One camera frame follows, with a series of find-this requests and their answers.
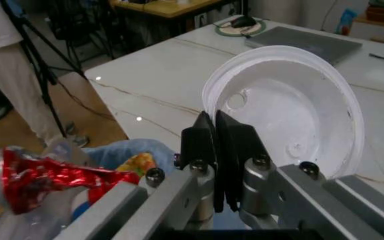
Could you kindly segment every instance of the tripod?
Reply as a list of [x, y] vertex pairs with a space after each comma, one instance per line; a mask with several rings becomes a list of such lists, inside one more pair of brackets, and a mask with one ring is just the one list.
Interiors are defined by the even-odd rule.
[[24, 53], [26, 54], [27, 59], [33, 65], [33, 70], [38, 79], [39, 87], [41, 88], [42, 99], [50, 109], [61, 134], [63, 135], [63, 137], [66, 138], [65, 130], [56, 113], [56, 110], [54, 109], [53, 102], [48, 92], [48, 82], [50, 82], [52, 85], [57, 84], [57, 78], [54, 73], [50, 70], [50, 68], [65, 71], [69, 71], [69, 69], [48, 66], [47, 63], [42, 59], [32, 40], [26, 33], [24, 26], [29, 28], [39, 38], [41, 38], [55, 53], [57, 53], [57, 55], [61, 59], [63, 59], [72, 68], [74, 72], [79, 74], [85, 80], [87, 80], [87, 78], [85, 77], [84, 72], [82, 72], [81, 69], [75, 66], [66, 56], [64, 56], [63, 53], [61, 53], [60, 50], [58, 50], [47, 38], [45, 38], [45, 36], [40, 33], [26, 18], [16, 16], [7, 4], [6, 0], [0, 0], [0, 3], [2, 5], [2, 9], [8, 15], [9, 19], [23, 38], [23, 41], [20, 44], [24, 50]]

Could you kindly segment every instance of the gray laptop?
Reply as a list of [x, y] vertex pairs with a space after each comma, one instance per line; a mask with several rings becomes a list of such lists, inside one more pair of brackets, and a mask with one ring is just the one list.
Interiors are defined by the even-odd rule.
[[334, 65], [348, 54], [359, 49], [358, 42], [322, 36], [277, 26], [245, 40], [245, 45], [259, 48], [270, 45], [287, 45], [309, 51]]

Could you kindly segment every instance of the mouse pad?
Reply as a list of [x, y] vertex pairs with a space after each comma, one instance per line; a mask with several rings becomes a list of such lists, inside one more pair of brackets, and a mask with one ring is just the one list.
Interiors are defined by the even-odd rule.
[[231, 27], [231, 22], [225, 22], [220, 25], [216, 25], [215, 32], [228, 37], [241, 37], [241, 36], [250, 36], [263, 32], [266, 29], [266, 24], [262, 20], [257, 20], [257, 23], [254, 26], [245, 26], [233, 28]]

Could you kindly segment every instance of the white plastic bowl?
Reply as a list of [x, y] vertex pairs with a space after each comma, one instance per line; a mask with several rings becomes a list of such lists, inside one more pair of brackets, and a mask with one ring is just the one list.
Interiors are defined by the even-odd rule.
[[222, 110], [256, 128], [278, 167], [316, 163], [327, 179], [355, 173], [364, 121], [345, 79], [320, 57], [290, 46], [242, 53], [217, 69], [202, 90], [215, 121]]

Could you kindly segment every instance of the white pants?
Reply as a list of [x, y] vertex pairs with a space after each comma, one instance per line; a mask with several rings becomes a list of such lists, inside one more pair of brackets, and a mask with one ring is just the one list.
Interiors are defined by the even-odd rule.
[[38, 138], [47, 144], [61, 133], [48, 106], [31, 65], [19, 43], [0, 48], [0, 90], [27, 122]]

